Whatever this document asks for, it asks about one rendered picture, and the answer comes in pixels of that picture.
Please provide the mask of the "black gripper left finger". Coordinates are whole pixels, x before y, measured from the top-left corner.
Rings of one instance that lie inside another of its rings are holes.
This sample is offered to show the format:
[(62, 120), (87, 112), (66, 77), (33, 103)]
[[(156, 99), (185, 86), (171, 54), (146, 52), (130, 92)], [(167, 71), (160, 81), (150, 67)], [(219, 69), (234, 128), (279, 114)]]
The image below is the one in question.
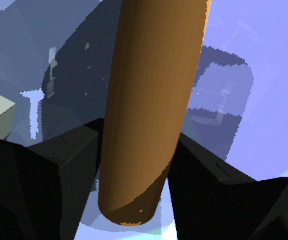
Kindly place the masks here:
[(104, 119), (24, 147), (0, 140), (0, 205), (25, 240), (75, 240), (101, 161)]

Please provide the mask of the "brown cylinder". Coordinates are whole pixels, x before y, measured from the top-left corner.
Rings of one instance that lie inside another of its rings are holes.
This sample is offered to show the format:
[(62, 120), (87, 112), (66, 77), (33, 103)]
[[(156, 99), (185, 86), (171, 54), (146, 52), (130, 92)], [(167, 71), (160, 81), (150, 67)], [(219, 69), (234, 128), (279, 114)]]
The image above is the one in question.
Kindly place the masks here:
[(203, 48), (211, 0), (123, 0), (109, 72), (99, 209), (136, 227), (164, 191)]

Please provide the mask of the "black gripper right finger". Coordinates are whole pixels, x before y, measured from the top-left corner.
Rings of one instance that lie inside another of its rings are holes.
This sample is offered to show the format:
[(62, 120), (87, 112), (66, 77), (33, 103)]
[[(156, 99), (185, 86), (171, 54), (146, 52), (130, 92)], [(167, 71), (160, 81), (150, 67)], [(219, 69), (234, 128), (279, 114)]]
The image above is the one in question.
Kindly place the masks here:
[(181, 131), (168, 189), (177, 240), (259, 240), (288, 212), (288, 176), (257, 181)]

